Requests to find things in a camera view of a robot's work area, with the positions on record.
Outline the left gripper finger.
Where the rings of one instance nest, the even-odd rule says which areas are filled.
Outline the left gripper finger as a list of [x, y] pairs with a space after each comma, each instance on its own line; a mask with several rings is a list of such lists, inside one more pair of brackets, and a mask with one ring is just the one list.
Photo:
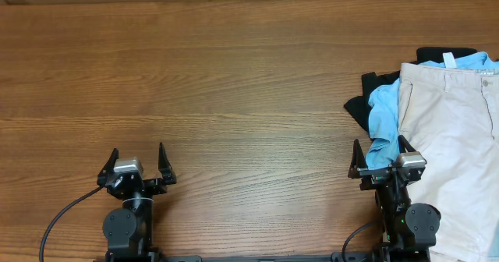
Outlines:
[[114, 148], [109, 159], [104, 164], [103, 168], [97, 175], [97, 185], [105, 186], [108, 181], [108, 177], [114, 173], [114, 166], [119, 158], [119, 150]]
[[173, 185], [177, 183], [176, 174], [168, 160], [163, 143], [159, 143], [158, 148], [158, 171], [161, 173], [161, 177], [166, 185]]

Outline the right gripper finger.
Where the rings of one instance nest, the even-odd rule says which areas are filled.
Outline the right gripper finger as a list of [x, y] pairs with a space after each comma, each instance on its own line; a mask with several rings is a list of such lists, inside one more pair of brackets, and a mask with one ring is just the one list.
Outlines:
[[398, 136], [399, 153], [416, 152], [416, 149], [407, 141], [403, 135]]
[[350, 179], [362, 178], [367, 172], [365, 156], [358, 139], [354, 140], [352, 149], [352, 160], [349, 166], [348, 177]]

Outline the beige shorts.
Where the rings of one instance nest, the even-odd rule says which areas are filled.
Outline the beige shorts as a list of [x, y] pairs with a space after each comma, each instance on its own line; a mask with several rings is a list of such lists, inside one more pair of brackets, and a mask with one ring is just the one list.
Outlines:
[[441, 213], [438, 261], [486, 261], [498, 224], [498, 71], [405, 63], [398, 131], [426, 159], [409, 186]]

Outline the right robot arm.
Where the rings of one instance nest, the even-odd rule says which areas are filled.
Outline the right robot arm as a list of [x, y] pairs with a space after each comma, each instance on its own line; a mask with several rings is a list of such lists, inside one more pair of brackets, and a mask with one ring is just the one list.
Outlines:
[[373, 190], [381, 218], [356, 229], [344, 242], [341, 256], [349, 261], [346, 248], [360, 232], [382, 226], [380, 242], [369, 253], [355, 253], [359, 261], [429, 261], [429, 248], [436, 245], [441, 213], [430, 204], [413, 203], [408, 185], [421, 180], [426, 159], [407, 139], [398, 137], [400, 153], [386, 168], [369, 170], [358, 140], [354, 141], [348, 177], [360, 179], [361, 190]]

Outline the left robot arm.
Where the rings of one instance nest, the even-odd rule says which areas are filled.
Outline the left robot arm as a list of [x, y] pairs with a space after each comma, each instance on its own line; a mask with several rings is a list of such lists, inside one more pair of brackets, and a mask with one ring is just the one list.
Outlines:
[[153, 209], [156, 195], [166, 194], [177, 183], [165, 146], [158, 148], [159, 178], [145, 179], [140, 160], [120, 158], [114, 149], [97, 175], [97, 184], [122, 206], [108, 213], [102, 225], [107, 239], [106, 261], [164, 261], [165, 255], [153, 246]]

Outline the light blue shirt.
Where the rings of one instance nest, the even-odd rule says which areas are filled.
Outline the light blue shirt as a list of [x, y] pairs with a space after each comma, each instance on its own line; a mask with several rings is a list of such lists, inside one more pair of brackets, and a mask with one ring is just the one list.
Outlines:
[[[456, 52], [441, 53], [442, 62], [426, 60], [423, 66], [455, 69], [497, 69], [498, 60], [493, 61], [485, 51], [455, 58]], [[400, 79], [393, 83], [375, 87], [370, 93], [367, 105], [368, 133], [373, 140], [366, 155], [368, 169], [376, 170], [389, 166], [398, 153], [398, 89]]]

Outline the black garment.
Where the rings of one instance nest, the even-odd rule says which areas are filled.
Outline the black garment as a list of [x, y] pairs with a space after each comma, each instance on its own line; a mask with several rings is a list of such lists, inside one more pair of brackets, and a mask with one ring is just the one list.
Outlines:
[[[421, 47], [416, 50], [416, 60], [413, 63], [420, 64], [428, 61], [443, 63], [443, 54], [446, 52], [451, 52], [456, 58], [470, 56], [469, 61], [472, 62], [483, 62], [487, 57], [474, 48]], [[368, 100], [371, 93], [380, 86], [395, 82], [399, 78], [399, 74], [399, 71], [379, 76], [375, 72], [363, 74], [361, 76], [363, 95], [351, 98], [344, 104], [346, 111], [367, 132], [369, 131], [368, 117], [371, 111]]]

